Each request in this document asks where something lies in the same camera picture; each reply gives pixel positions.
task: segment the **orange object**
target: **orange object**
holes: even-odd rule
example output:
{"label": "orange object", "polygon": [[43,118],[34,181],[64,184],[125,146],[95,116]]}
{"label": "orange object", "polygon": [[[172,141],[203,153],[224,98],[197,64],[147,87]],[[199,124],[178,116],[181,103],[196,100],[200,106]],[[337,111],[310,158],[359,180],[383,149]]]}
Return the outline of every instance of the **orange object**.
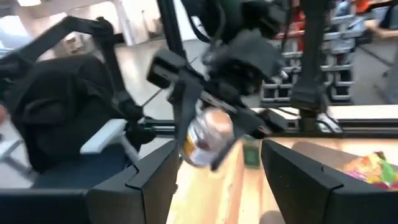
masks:
{"label": "orange object", "polygon": [[369,0],[356,0],[354,3],[356,6],[356,13],[364,13],[370,6]]}
{"label": "orange object", "polygon": [[[305,27],[305,15],[303,11],[299,11],[299,9],[296,9],[296,13],[297,13],[297,17],[296,17],[296,23],[297,26],[294,27],[295,31],[300,31],[300,30],[304,30]],[[303,51],[304,50],[304,43],[303,43],[303,39],[299,39],[297,41],[298,44],[298,51]]]}

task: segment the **wooden table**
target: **wooden table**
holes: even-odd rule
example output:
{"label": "wooden table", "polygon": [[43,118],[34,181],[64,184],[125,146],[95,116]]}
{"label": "wooden table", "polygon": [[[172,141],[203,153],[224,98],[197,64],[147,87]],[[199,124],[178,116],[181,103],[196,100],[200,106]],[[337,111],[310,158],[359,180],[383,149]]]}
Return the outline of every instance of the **wooden table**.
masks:
{"label": "wooden table", "polygon": [[[398,106],[332,106],[336,118],[398,118]],[[288,114],[282,116],[293,119]],[[385,139],[316,139],[274,138],[292,148],[298,142],[312,142],[336,151],[365,156],[383,151],[392,164],[398,165],[398,140]],[[245,168],[241,142],[237,142],[217,173],[183,163],[178,172],[178,190],[170,206],[168,224],[280,224],[284,223],[264,171]],[[319,151],[307,156],[329,166],[342,157],[330,157]]]}

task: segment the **green object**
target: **green object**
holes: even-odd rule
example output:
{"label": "green object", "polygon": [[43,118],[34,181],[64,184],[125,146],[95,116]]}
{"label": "green object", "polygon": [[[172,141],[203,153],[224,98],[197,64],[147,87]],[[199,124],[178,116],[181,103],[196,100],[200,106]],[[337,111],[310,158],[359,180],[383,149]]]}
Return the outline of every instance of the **green object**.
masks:
{"label": "green object", "polygon": [[387,161],[383,161],[381,166],[382,166],[381,180],[384,183],[393,184],[394,183],[394,169]]}
{"label": "green object", "polygon": [[243,138],[243,159],[246,167],[260,169],[260,146],[260,140]]}

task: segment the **storage rack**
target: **storage rack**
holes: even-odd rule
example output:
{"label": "storage rack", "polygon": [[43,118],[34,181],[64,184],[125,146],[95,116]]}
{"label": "storage rack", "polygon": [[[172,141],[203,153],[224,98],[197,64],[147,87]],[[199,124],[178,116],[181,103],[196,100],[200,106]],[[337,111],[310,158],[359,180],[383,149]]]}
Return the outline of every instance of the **storage rack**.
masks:
{"label": "storage rack", "polygon": [[[365,31],[364,18],[354,15],[334,17],[329,25],[329,28],[325,29],[322,47],[322,72],[325,73],[326,93],[332,105],[351,105],[349,89],[354,83],[352,67],[355,38],[360,37]],[[302,52],[298,49],[298,40],[303,33],[303,30],[289,32],[284,52],[284,71],[289,78],[282,83],[262,84],[262,106],[289,106],[292,86],[299,79],[301,72]],[[272,40],[271,43],[278,46],[281,40]]]}

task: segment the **wooden surface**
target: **wooden surface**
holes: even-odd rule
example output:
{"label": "wooden surface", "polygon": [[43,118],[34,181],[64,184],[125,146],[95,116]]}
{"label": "wooden surface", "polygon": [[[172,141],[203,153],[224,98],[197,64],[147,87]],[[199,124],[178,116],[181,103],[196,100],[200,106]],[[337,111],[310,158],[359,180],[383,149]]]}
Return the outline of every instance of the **wooden surface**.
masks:
{"label": "wooden surface", "polygon": [[[312,142],[358,156],[383,151],[389,162],[398,165],[398,140],[305,138],[273,140],[286,147],[292,147],[303,141]],[[308,156],[311,156],[311,153],[326,164],[338,164],[342,159],[340,156],[329,156],[329,152],[307,151]],[[183,163],[178,173],[177,184],[178,190],[172,200],[168,224],[284,223],[264,171],[247,169],[243,166],[240,142],[235,145],[217,173],[212,173],[208,169],[196,169]]]}

